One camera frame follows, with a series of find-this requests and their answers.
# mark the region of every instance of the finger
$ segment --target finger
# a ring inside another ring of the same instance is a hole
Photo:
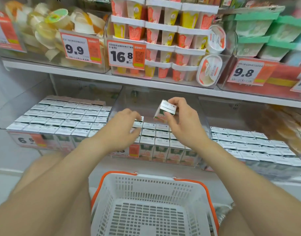
[[[180,98],[180,97],[174,97],[168,100],[168,103],[177,105],[178,107],[183,106],[185,104],[187,104],[187,101],[185,100],[185,98]]]
[[[171,131],[176,132],[177,128],[178,128],[178,124],[177,124],[176,120],[174,119],[174,117],[169,112],[165,112],[165,117],[167,118],[168,125],[171,128]]]
[[[129,108],[126,108],[123,111],[121,111],[121,113],[123,113],[123,114],[130,114],[131,112],[132,112],[132,110],[130,110]]]
[[[129,140],[133,143],[139,136],[139,133],[141,132],[141,128],[138,127],[132,133],[129,135]]]
[[[142,117],[140,116],[140,114],[137,112],[137,111],[133,111],[130,113],[130,116],[132,116],[134,118],[134,120],[138,120],[138,121],[141,121],[142,120]]]

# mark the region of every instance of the white shelf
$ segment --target white shelf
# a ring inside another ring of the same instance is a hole
[[[11,58],[2,58],[2,61],[6,68],[25,69],[25,70],[32,70],[32,71],[38,71],[38,72],[44,72],[50,74],[73,76],[77,78],[107,81],[107,82],[119,83],[125,85],[143,86],[143,87],[156,88],[156,89],[165,89],[169,91],[186,92],[186,93],[193,93],[198,95],[208,95],[208,96],[220,97],[220,98],[229,98],[229,99],[237,99],[237,100],[244,100],[250,102],[257,102],[257,103],[269,103],[269,104],[277,104],[282,106],[301,108],[301,101],[298,100],[288,100],[288,99],[253,95],[253,94],[223,91],[218,87],[215,87],[214,89],[208,89],[208,88],[199,87],[199,85],[191,86],[186,84],[176,84],[172,79],[165,79],[164,82],[162,82],[162,80],[154,81],[148,79],[139,79],[139,78],[130,78],[130,77],[112,75],[111,71],[108,71],[105,74],[99,74],[99,73],[85,71],[85,70],[70,69],[65,67],[49,65],[49,64],[40,64],[40,63],[34,63],[30,61],[23,61],[23,60],[11,59]]]

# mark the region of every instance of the forearm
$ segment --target forearm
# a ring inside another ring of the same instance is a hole
[[[255,235],[301,235],[301,202],[208,140],[198,154],[210,165]]]
[[[0,206],[0,235],[52,235],[105,153],[88,141]]]

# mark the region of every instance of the qr code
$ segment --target qr code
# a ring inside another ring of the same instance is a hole
[[[136,51],[135,56],[136,56],[136,59],[135,59],[136,62],[144,63],[144,59],[145,59],[145,53],[144,52]]]

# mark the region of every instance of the white plastic basket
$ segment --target white plastic basket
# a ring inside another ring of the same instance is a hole
[[[217,236],[207,187],[198,181],[109,171],[91,202],[91,236]]]

